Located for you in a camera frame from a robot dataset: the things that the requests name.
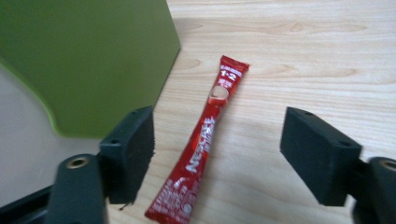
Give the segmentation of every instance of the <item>wood grain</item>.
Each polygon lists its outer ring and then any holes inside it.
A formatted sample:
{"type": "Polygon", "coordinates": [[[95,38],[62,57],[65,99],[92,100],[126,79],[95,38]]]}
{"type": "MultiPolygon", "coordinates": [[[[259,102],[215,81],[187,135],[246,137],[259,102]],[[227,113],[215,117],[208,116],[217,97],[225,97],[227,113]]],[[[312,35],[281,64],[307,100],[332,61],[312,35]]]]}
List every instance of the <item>wood grain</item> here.
{"type": "Polygon", "coordinates": [[[311,111],[396,159],[395,1],[168,0],[182,49],[155,107],[156,154],[135,205],[144,217],[204,107],[222,54],[250,70],[219,123],[191,223],[352,223],[317,203],[279,152],[286,106],[311,111]]]}

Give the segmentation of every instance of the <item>red sachet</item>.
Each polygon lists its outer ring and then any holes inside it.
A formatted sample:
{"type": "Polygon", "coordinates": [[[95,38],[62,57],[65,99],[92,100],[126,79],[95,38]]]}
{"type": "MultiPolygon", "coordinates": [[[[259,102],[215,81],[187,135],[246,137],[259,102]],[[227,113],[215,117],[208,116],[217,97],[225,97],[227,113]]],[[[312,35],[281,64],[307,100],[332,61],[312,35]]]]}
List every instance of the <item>red sachet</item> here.
{"type": "Polygon", "coordinates": [[[230,101],[249,65],[222,56],[219,74],[205,109],[172,173],[145,216],[161,224],[187,224],[198,195],[216,120],[230,101]]]}

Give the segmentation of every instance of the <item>green board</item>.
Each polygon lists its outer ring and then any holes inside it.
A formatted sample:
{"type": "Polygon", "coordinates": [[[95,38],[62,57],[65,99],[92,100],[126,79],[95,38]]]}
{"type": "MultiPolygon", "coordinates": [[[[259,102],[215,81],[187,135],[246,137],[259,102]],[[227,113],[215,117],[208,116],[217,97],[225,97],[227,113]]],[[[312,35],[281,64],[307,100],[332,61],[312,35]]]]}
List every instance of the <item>green board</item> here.
{"type": "Polygon", "coordinates": [[[0,63],[61,135],[102,138],[155,105],[179,48],[164,0],[0,1],[0,63]]]}

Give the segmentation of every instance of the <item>black mount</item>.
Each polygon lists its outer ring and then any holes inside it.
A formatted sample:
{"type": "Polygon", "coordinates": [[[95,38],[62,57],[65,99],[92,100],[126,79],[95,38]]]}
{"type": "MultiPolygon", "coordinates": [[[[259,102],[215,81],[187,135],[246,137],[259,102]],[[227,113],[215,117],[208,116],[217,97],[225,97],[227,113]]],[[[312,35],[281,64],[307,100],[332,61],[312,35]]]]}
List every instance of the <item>black mount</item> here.
{"type": "Polygon", "coordinates": [[[396,223],[396,161],[359,159],[361,145],[314,114],[288,107],[280,151],[326,206],[356,199],[358,224],[396,223]]]}
{"type": "Polygon", "coordinates": [[[52,186],[0,208],[0,223],[105,224],[106,201],[134,202],[154,150],[152,106],[125,116],[97,155],[61,162],[52,186]]]}

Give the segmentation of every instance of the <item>wooden table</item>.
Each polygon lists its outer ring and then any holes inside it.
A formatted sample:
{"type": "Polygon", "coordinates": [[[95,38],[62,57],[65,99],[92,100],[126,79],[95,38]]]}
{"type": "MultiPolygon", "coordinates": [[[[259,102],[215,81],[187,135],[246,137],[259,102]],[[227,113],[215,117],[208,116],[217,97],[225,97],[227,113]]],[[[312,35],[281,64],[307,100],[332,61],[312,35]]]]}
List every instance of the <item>wooden table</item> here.
{"type": "Polygon", "coordinates": [[[135,205],[111,223],[151,223],[151,200],[186,145],[222,54],[250,63],[217,126],[191,223],[352,223],[319,205],[279,152],[286,106],[317,114],[396,159],[396,2],[168,0],[181,52],[155,107],[156,154],[135,205]]]}

